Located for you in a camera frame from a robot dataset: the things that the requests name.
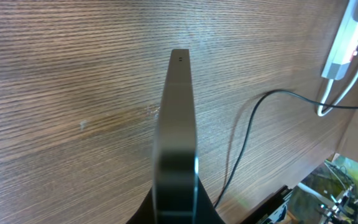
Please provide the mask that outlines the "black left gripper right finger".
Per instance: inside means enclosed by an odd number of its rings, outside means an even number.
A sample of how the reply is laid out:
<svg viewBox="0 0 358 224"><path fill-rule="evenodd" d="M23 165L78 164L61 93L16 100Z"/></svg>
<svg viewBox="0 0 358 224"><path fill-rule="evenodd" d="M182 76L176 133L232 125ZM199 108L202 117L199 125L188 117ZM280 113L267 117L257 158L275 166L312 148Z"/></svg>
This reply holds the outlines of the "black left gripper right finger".
<svg viewBox="0 0 358 224"><path fill-rule="evenodd" d="M224 224L224 221L214 208L200 179L198 179L196 224Z"/></svg>

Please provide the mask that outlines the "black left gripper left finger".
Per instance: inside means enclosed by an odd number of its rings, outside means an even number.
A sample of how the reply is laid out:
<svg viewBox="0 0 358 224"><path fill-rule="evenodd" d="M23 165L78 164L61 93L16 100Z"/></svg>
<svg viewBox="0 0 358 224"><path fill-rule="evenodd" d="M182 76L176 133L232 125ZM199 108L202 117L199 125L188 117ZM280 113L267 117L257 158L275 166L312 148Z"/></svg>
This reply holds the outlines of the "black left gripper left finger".
<svg viewBox="0 0 358 224"><path fill-rule="evenodd" d="M140 207L126 224L154 224L152 190L149 190Z"/></svg>

